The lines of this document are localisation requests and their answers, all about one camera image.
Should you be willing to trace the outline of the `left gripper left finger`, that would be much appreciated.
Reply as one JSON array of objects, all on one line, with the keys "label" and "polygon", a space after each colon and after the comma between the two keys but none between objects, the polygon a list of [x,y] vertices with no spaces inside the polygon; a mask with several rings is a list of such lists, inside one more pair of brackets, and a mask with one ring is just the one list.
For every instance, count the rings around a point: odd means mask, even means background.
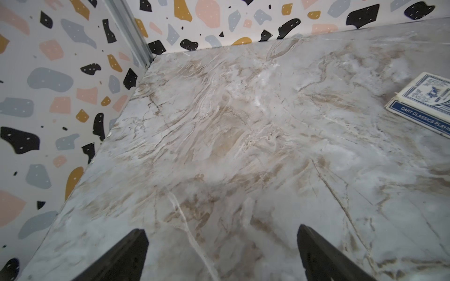
[{"label": "left gripper left finger", "polygon": [[140,281],[149,241],[144,229],[134,229],[73,281]]}]

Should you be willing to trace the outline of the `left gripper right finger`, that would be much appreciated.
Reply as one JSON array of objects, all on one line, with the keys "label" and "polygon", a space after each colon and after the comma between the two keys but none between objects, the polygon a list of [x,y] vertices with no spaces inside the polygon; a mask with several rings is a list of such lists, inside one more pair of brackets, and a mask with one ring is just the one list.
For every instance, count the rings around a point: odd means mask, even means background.
[{"label": "left gripper right finger", "polygon": [[374,280],[311,227],[300,225],[297,245],[309,281]]}]

